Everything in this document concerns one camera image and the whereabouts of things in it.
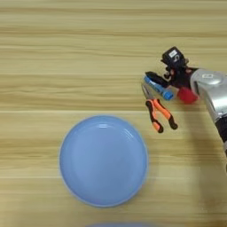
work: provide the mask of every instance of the red and black pliers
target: red and black pliers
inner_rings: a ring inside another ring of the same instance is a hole
[[[150,118],[153,123],[154,128],[159,132],[162,133],[164,131],[164,128],[159,123],[159,121],[156,118],[156,112],[155,107],[168,119],[168,123],[172,129],[177,129],[178,126],[174,121],[173,115],[170,113],[169,110],[167,110],[161,103],[160,100],[155,98],[153,94],[149,91],[149,88],[147,85],[142,84],[142,89],[146,97],[145,105],[149,109]]]

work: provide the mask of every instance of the plate rim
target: plate rim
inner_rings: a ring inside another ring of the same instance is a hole
[[[77,128],[79,125],[85,123],[86,121],[90,121],[92,119],[95,119],[95,118],[102,118],[102,117],[106,117],[106,118],[112,118],[112,119],[115,119],[117,121],[123,121],[124,123],[128,124],[136,133],[137,133],[137,137],[140,139],[140,141],[142,142],[142,145],[144,147],[143,149],[143,153],[145,153],[145,173],[143,175],[143,177],[141,177],[141,180],[140,180],[140,183],[138,184],[138,186],[136,187],[136,189],[134,191],[132,191],[132,193],[124,200],[121,200],[119,202],[116,202],[116,203],[113,203],[113,204],[109,204],[109,205],[101,205],[101,204],[96,204],[96,203],[92,203],[92,202],[89,202],[85,199],[82,199],[77,193],[73,192],[70,187],[68,186],[65,178],[64,178],[64,175],[63,175],[63,171],[62,171],[62,167],[61,167],[61,153],[62,153],[62,146],[67,138],[67,136],[71,133],[71,131],[75,128]],[[136,196],[136,194],[140,191],[140,189],[143,187],[143,185],[145,184],[145,180],[146,180],[146,177],[148,175],[148,170],[149,170],[149,157],[148,157],[148,149],[147,149],[147,146],[146,146],[146,143],[144,141],[144,139],[142,138],[142,135],[141,133],[137,130],[136,127],[134,127],[130,122],[126,121],[125,119],[123,118],[120,118],[120,117],[116,117],[114,115],[110,115],[110,114],[97,114],[97,115],[93,115],[93,116],[90,116],[90,117],[86,117],[86,118],[83,118],[82,120],[80,120],[79,122],[77,122],[66,134],[65,136],[63,137],[62,139],[62,142],[61,142],[61,145],[59,147],[59,173],[60,173],[60,176],[61,176],[61,179],[65,185],[65,187],[71,192],[71,194],[76,197],[80,202],[84,203],[84,204],[87,204],[87,205],[90,205],[92,207],[100,207],[100,208],[105,208],[105,207],[116,207],[116,206],[119,206],[120,204],[123,204],[129,200],[131,200],[134,196]]]

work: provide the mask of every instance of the blue handle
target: blue handle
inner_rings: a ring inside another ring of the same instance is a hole
[[[174,97],[174,93],[171,90],[163,88],[158,83],[152,81],[148,76],[145,76],[145,82],[148,83],[159,94],[161,94],[166,100],[171,100]]]

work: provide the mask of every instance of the red component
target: red component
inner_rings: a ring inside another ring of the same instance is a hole
[[[185,103],[185,104],[192,104],[194,103],[197,99],[198,96],[196,96],[190,89],[187,88],[181,88],[177,96]]]

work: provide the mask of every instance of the wood grain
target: wood grain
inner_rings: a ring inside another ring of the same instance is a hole
[[[191,66],[226,72],[226,12],[225,0],[2,0],[0,226],[226,227],[226,158],[203,102],[163,100],[179,129],[158,114],[158,135],[140,87],[173,45]],[[149,150],[144,187],[119,207],[82,204],[59,175],[63,137],[95,114],[129,121]]]

